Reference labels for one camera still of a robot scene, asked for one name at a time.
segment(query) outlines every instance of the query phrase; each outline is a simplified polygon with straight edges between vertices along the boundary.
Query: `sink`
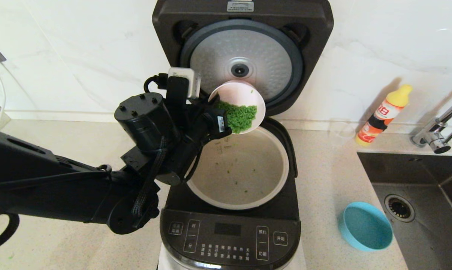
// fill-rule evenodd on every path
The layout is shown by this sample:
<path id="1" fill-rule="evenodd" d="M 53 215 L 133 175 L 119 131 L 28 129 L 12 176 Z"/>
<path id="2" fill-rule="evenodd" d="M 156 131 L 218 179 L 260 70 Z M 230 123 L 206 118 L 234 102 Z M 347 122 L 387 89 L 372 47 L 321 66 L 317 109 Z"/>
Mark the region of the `sink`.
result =
<path id="1" fill-rule="evenodd" d="M 452 156 L 358 156 L 409 270 L 452 270 Z"/>

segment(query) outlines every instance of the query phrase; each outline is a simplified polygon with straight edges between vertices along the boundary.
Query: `blue bowl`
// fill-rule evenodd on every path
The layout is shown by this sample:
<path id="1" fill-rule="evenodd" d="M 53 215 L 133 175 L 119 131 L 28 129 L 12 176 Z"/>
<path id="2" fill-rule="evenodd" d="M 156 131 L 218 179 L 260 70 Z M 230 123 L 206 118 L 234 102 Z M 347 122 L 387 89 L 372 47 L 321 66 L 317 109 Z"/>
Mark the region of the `blue bowl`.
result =
<path id="1" fill-rule="evenodd" d="M 362 251 L 377 251 L 392 242 L 392 227 L 384 213 L 365 202 L 349 204 L 339 218 L 343 238 Z"/>

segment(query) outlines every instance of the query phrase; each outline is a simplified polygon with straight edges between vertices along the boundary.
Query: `white cable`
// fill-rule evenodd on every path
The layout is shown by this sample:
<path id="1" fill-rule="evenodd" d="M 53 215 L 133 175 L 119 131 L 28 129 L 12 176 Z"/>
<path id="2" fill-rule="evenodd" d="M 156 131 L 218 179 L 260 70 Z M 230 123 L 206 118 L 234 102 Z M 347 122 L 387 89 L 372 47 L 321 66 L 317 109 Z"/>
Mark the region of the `white cable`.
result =
<path id="1" fill-rule="evenodd" d="M 3 84 L 3 81 L 1 80 L 1 77 L 0 77 L 0 86 L 1 86 L 1 90 L 3 91 L 3 104 L 1 105 L 1 110 L 0 110 L 0 123 L 1 123 L 1 117 L 3 116 L 4 108 L 6 106 L 6 91 L 4 89 L 4 84 Z"/>

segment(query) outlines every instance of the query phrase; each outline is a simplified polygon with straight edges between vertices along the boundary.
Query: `display screen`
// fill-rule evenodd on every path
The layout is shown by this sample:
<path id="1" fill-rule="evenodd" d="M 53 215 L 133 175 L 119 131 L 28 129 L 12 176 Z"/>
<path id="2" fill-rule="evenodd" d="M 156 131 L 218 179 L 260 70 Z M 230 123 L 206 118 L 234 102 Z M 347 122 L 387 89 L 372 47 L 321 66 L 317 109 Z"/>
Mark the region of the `display screen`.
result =
<path id="1" fill-rule="evenodd" d="M 225 234 L 228 236 L 241 236 L 241 225 L 216 223 L 214 226 L 215 234 Z"/>

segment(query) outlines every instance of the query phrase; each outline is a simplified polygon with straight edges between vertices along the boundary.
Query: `control panel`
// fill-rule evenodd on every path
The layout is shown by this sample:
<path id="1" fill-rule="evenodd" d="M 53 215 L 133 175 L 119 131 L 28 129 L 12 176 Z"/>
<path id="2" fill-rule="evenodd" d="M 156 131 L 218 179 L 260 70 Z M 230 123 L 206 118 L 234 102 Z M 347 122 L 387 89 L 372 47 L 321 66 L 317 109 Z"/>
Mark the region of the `control panel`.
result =
<path id="1" fill-rule="evenodd" d="M 301 223 L 296 220 L 166 208 L 161 212 L 161 237 L 173 256 L 242 269 L 249 265 L 254 269 L 269 269 L 271 264 L 278 268 L 287 263 L 296 251 L 300 231 Z"/>

